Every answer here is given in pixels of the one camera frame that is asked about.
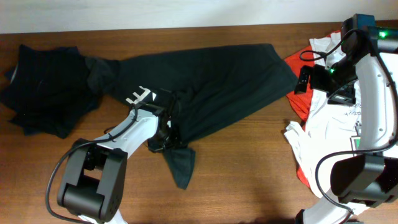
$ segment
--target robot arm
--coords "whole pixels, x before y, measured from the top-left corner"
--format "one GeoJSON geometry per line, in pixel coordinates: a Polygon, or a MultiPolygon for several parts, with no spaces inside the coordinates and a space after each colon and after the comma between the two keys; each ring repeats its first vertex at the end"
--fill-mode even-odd
{"type": "Polygon", "coordinates": [[[58,204],[84,220],[81,223],[125,224],[119,206],[127,159],[148,139],[152,146],[173,143],[175,137],[167,125],[173,105],[174,101],[167,110],[139,103],[139,109],[131,110],[111,132],[94,141],[77,140],[58,191],[58,204]],[[86,175],[94,169],[102,170],[100,179],[86,175]]]}
{"type": "Polygon", "coordinates": [[[397,198],[397,31],[377,28],[373,16],[357,14],[342,27],[345,58],[333,65],[326,60],[326,68],[302,68],[295,92],[303,92],[303,83],[311,78],[311,88],[325,91],[332,104],[355,104],[352,84],[359,80],[362,128],[355,155],[352,151],[338,152],[318,163],[317,169],[331,156],[354,156],[333,166],[331,189],[312,208],[302,210],[297,223],[344,223],[352,214],[397,198]]]}

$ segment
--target black cable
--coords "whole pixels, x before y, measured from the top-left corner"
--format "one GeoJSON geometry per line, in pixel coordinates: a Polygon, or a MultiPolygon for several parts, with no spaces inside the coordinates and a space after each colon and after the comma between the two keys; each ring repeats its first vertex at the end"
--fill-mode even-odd
{"type": "Polygon", "coordinates": [[[351,214],[349,213],[349,214],[347,214],[347,216],[343,219],[343,221],[341,221],[339,224],[344,224],[344,223],[346,223],[348,220],[349,220],[349,218],[351,218],[351,214]]]}
{"type": "Polygon", "coordinates": [[[61,159],[58,161],[57,165],[55,166],[53,172],[51,173],[50,176],[50,180],[49,183],[47,184],[47,189],[45,191],[45,206],[47,207],[47,211],[49,211],[49,213],[54,216],[55,218],[59,218],[61,220],[65,220],[65,221],[70,221],[70,222],[74,222],[74,223],[83,223],[83,224],[91,224],[90,222],[86,222],[86,221],[82,221],[82,220],[77,220],[74,218],[68,218],[68,217],[64,217],[62,215],[59,215],[57,213],[55,213],[50,206],[50,190],[51,190],[51,185],[52,182],[54,180],[55,174],[57,173],[58,169],[60,168],[62,162],[69,157],[71,154],[73,154],[77,149],[81,148],[81,147],[85,147],[85,146],[90,146],[90,145],[94,145],[94,144],[98,144],[98,143],[104,143],[104,142],[108,142],[108,141],[112,141],[113,139],[118,138],[120,135],[122,135],[124,132],[126,132],[133,124],[134,122],[137,121],[137,117],[138,117],[138,109],[135,106],[135,104],[131,104],[129,111],[131,111],[131,109],[134,108],[134,117],[131,120],[131,122],[119,133],[115,134],[114,136],[111,136],[107,139],[101,139],[101,140],[93,140],[90,142],[86,142],[83,144],[80,144],[78,146],[75,146],[71,149],[69,149],[69,151],[67,151],[62,157],[61,159]]]}
{"type": "Polygon", "coordinates": [[[107,129],[104,130],[104,134],[107,134],[108,132],[112,131],[112,129],[116,128],[116,126],[108,127],[107,129]]]}
{"type": "Polygon", "coordinates": [[[358,33],[358,32],[363,32],[363,31],[360,30],[360,29],[352,29],[352,30],[348,31],[344,35],[344,37],[340,40],[340,42],[333,49],[331,49],[328,53],[317,52],[317,51],[314,51],[314,50],[304,50],[303,52],[300,53],[299,58],[300,58],[300,60],[302,60],[304,62],[314,62],[314,61],[326,58],[327,56],[331,55],[334,51],[336,51],[343,44],[343,42],[346,39],[348,39],[350,37],[350,35],[352,33],[354,33],[354,32],[358,33]],[[305,54],[305,53],[313,53],[313,54],[318,54],[318,55],[321,55],[321,56],[319,56],[317,58],[303,58],[303,54],[305,54]]]}
{"type": "MultiPolygon", "coordinates": [[[[370,49],[372,50],[372,53],[376,56],[381,68],[383,69],[383,72],[386,74],[386,77],[387,77],[388,82],[390,84],[389,86],[391,87],[392,95],[394,97],[394,104],[395,104],[395,107],[396,107],[396,111],[398,111],[398,93],[397,93],[396,85],[395,85],[395,83],[394,83],[394,81],[392,79],[392,76],[391,76],[390,72],[388,71],[388,68],[387,68],[386,64],[382,60],[382,58],[380,56],[380,53],[377,51],[377,49],[374,48],[373,44],[369,40],[369,37],[362,30],[353,29],[353,30],[347,32],[347,34],[342,38],[341,42],[335,48],[333,48],[332,51],[336,50],[341,45],[342,41],[344,41],[347,38],[348,34],[350,34],[352,32],[356,32],[356,33],[359,33],[361,35],[364,35],[365,38],[367,39],[367,41],[369,43],[369,46],[370,46],[370,49]]],[[[332,51],[326,53],[326,56],[330,55],[332,53],[332,51]]],[[[351,208],[349,208],[346,205],[342,205],[342,204],[334,201],[333,199],[331,199],[322,190],[322,187],[321,187],[320,182],[319,182],[319,169],[320,169],[320,166],[321,166],[322,162],[324,162],[325,160],[327,160],[327,159],[329,159],[331,157],[334,157],[334,156],[341,156],[341,155],[347,155],[347,154],[352,154],[352,153],[355,153],[355,154],[374,154],[374,153],[384,152],[384,151],[394,147],[397,144],[397,142],[398,142],[398,134],[395,134],[394,138],[389,141],[389,144],[387,146],[385,146],[385,147],[380,148],[380,149],[334,152],[334,153],[331,153],[331,154],[323,157],[321,160],[319,160],[319,162],[317,164],[317,167],[315,168],[315,181],[317,182],[317,187],[319,188],[319,191],[321,192],[323,197],[325,197],[333,205],[335,205],[337,207],[340,207],[340,208],[343,208],[343,209],[346,209],[349,212],[348,215],[350,215],[350,214],[354,215],[354,211],[351,208]]]]}

